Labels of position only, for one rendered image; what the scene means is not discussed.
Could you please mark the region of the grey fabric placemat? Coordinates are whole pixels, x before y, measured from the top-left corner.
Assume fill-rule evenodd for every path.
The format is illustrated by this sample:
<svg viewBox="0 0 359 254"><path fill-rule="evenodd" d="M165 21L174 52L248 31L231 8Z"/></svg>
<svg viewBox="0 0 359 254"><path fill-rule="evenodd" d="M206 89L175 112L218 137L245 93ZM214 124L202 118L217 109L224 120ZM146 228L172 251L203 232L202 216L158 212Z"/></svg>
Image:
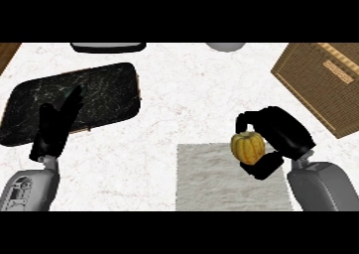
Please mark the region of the grey fabric placemat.
<svg viewBox="0 0 359 254"><path fill-rule="evenodd" d="M285 173L277 169L260 181L240 168L230 145L177 146L178 211L289 211L292 210Z"/></svg>

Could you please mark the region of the brown wicker basket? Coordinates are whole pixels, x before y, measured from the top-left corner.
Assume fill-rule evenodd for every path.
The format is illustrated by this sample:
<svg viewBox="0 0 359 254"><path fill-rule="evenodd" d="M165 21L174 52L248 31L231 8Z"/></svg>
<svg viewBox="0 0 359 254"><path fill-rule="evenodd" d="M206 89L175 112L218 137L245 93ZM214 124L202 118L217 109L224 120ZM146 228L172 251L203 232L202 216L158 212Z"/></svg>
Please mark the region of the brown wicker basket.
<svg viewBox="0 0 359 254"><path fill-rule="evenodd" d="M359 131L359 43L289 43L270 70L336 138Z"/></svg>

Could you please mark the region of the grey round bowl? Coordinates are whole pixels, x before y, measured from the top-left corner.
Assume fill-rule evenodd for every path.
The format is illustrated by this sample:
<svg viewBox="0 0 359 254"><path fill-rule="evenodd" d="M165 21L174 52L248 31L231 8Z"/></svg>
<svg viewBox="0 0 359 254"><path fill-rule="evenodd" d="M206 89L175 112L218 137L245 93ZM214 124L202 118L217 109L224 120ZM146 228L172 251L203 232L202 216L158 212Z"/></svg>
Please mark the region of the grey round bowl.
<svg viewBox="0 0 359 254"><path fill-rule="evenodd" d="M223 53L237 51L243 47L245 43L208 43L208 47Z"/></svg>

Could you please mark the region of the brown wooden cabinet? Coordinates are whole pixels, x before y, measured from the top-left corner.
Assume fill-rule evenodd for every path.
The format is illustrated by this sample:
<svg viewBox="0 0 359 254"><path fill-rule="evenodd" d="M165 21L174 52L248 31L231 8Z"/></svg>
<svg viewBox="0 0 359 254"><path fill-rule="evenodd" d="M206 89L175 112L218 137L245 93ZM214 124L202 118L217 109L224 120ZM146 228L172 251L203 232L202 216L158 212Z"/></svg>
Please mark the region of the brown wooden cabinet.
<svg viewBox="0 0 359 254"><path fill-rule="evenodd" d="M0 75L17 52L20 43L0 43Z"/></svg>

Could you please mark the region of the yellow striped squash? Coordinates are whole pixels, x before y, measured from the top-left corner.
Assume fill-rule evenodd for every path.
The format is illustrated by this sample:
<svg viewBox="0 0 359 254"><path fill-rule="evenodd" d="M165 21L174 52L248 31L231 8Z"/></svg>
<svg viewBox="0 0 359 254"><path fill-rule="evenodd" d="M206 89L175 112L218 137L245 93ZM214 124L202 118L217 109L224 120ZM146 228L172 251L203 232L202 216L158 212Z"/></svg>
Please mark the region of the yellow striped squash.
<svg viewBox="0 0 359 254"><path fill-rule="evenodd" d="M265 142L258 132L242 132L231 137L231 153L246 165L254 165L265 154Z"/></svg>

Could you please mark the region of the black marble cutting board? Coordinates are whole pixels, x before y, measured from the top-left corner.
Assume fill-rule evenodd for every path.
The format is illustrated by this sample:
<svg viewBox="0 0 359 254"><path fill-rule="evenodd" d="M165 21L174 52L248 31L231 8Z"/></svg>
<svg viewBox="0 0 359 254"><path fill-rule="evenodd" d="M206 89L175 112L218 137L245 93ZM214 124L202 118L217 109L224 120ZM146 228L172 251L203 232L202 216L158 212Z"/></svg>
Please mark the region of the black marble cutting board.
<svg viewBox="0 0 359 254"><path fill-rule="evenodd" d="M85 87L84 107L71 131L133 118L140 109L138 77L131 63L113 63L22 82L11 90L0 123L0 144L14 147L35 139L40 106L60 109L78 85Z"/></svg>

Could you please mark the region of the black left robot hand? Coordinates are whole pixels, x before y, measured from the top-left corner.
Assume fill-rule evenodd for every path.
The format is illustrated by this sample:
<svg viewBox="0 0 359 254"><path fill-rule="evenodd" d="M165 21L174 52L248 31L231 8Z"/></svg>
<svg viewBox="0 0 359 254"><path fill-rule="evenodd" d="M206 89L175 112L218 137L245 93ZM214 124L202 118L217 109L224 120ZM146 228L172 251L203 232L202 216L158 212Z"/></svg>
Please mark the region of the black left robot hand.
<svg viewBox="0 0 359 254"><path fill-rule="evenodd" d="M56 109L50 103L44 103L40 107L40 127L29 154L29 159L35 162L40 162L45 156L59 158L63 153L72 125L84 107L82 92L84 89L78 85L60 109Z"/></svg>

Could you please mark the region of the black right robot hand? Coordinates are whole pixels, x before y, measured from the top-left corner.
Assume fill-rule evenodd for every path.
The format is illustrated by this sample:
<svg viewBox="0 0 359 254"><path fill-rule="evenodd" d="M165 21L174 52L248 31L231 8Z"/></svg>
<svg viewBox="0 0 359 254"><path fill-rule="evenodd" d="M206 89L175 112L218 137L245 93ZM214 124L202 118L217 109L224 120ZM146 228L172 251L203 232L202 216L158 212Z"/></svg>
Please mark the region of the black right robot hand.
<svg viewBox="0 0 359 254"><path fill-rule="evenodd" d="M274 151L264 154L252 166L240 163L246 173L262 181L280 167L283 159L296 161L316 144L302 124L277 106L240 113L236 118L237 134L248 130L248 125L254 126L274 148Z"/></svg>

